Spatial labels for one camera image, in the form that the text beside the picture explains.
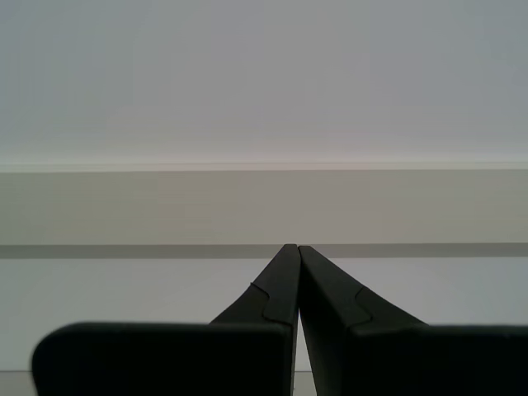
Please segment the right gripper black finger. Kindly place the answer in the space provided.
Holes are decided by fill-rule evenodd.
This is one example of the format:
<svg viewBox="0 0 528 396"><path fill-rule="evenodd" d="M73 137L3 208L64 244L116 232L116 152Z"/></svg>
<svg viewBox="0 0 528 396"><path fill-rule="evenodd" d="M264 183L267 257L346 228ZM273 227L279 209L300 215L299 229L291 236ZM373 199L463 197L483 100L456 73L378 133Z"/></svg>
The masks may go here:
<svg viewBox="0 0 528 396"><path fill-rule="evenodd" d="M299 249L288 244L207 324L75 323L36 346L39 395L290 395Z"/></svg>
<svg viewBox="0 0 528 396"><path fill-rule="evenodd" d="M299 313L319 395L525 395L527 328L431 326L299 247Z"/></svg>

